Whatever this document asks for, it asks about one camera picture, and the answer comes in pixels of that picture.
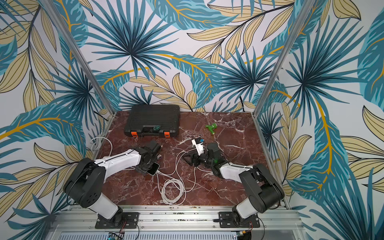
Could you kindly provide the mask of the black smartphone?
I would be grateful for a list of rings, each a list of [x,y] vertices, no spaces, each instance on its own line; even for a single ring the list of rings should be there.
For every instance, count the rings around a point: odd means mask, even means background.
[[[157,173],[159,167],[160,165],[158,163],[153,163],[151,168],[147,171],[147,174],[154,176]]]

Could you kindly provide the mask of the green toy drill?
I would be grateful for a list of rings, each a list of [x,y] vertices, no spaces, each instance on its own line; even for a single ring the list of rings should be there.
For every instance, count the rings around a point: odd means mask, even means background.
[[[217,128],[217,124],[216,123],[213,123],[211,125],[206,125],[205,128],[214,136],[216,133],[215,133],[215,129]]]

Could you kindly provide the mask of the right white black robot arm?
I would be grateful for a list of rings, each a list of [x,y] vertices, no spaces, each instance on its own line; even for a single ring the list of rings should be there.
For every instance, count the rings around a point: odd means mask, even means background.
[[[195,149],[182,159],[192,167],[203,165],[214,176],[241,183],[247,198],[233,207],[229,220],[236,226],[251,221],[258,213],[264,213],[285,197],[280,184],[262,164],[243,166],[230,163],[217,143],[193,144]]]

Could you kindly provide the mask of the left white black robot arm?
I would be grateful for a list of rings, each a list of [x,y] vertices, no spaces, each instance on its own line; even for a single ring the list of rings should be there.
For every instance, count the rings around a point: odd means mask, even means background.
[[[128,168],[134,168],[141,174],[153,176],[159,169],[158,159],[162,146],[156,141],[144,147],[128,149],[120,154],[92,161],[82,159],[63,190],[68,197],[82,208],[90,209],[115,226],[122,223],[122,209],[102,193],[107,178]]]

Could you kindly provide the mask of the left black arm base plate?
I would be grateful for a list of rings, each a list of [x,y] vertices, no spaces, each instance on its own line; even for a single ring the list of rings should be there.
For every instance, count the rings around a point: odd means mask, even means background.
[[[95,229],[135,229],[138,225],[140,213],[118,212],[110,220],[98,215]]]

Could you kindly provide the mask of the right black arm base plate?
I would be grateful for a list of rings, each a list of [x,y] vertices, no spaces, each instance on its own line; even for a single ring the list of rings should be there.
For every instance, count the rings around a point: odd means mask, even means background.
[[[235,212],[219,212],[218,219],[214,220],[215,223],[219,223],[220,228],[259,228],[260,221],[257,214],[253,214],[245,219],[240,217]]]

